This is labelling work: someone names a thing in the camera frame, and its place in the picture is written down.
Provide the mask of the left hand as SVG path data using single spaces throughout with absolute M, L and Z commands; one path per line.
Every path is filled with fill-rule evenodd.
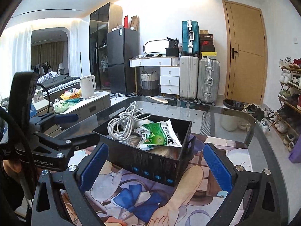
M 21 162 L 19 160 L 3 160 L 3 167 L 9 176 L 14 176 L 22 171 Z

